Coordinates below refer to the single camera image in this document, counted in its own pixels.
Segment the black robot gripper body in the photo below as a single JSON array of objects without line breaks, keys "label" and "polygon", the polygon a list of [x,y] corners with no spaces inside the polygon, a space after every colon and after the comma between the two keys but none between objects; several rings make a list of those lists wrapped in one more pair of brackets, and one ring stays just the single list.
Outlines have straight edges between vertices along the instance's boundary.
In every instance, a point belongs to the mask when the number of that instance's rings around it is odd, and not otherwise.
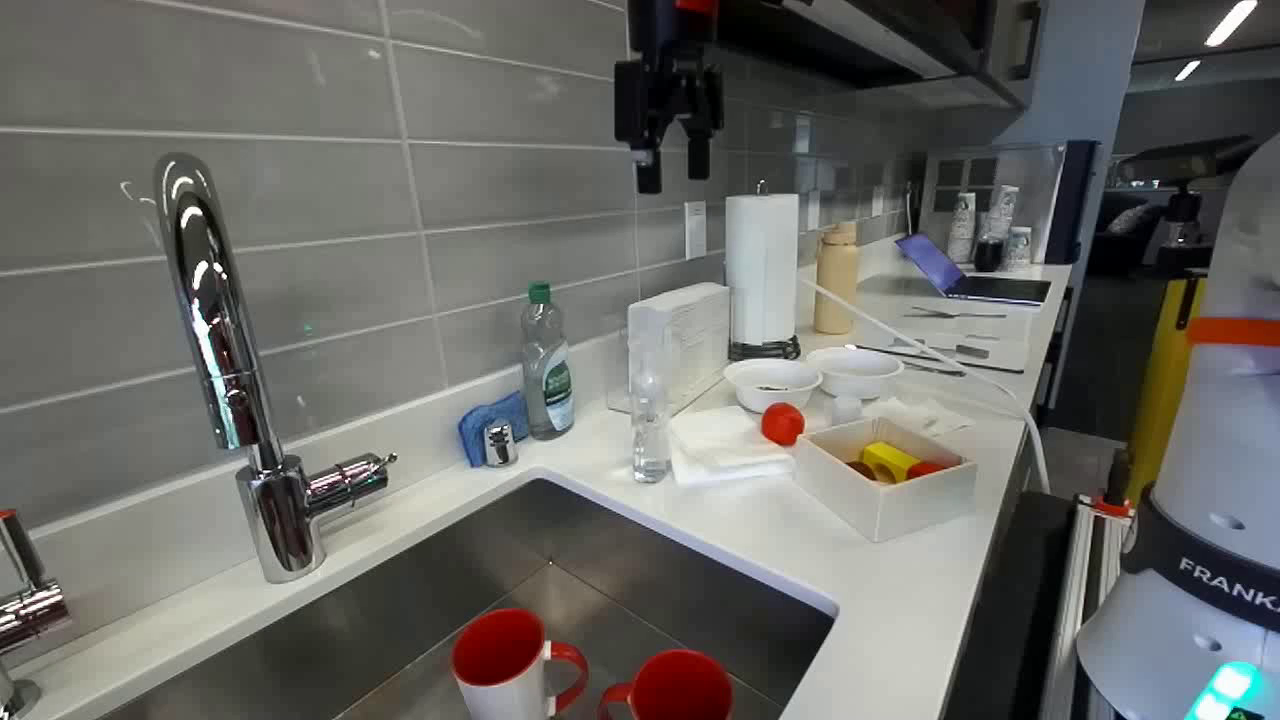
[{"label": "black robot gripper body", "polygon": [[626,0],[626,61],[617,63],[617,135],[657,148],[670,120],[693,144],[725,129],[721,74],[709,63],[721,0]]}]

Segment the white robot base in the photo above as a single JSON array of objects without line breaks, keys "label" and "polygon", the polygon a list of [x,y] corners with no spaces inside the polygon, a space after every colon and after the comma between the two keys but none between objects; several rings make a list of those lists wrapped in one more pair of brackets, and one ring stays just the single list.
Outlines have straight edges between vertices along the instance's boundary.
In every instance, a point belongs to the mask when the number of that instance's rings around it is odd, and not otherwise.
[{"label": "white robot base", "polygon": [[1280,720],[1280,135],[1229,189],[1165,463],[1077,662],[1120,720]]}]

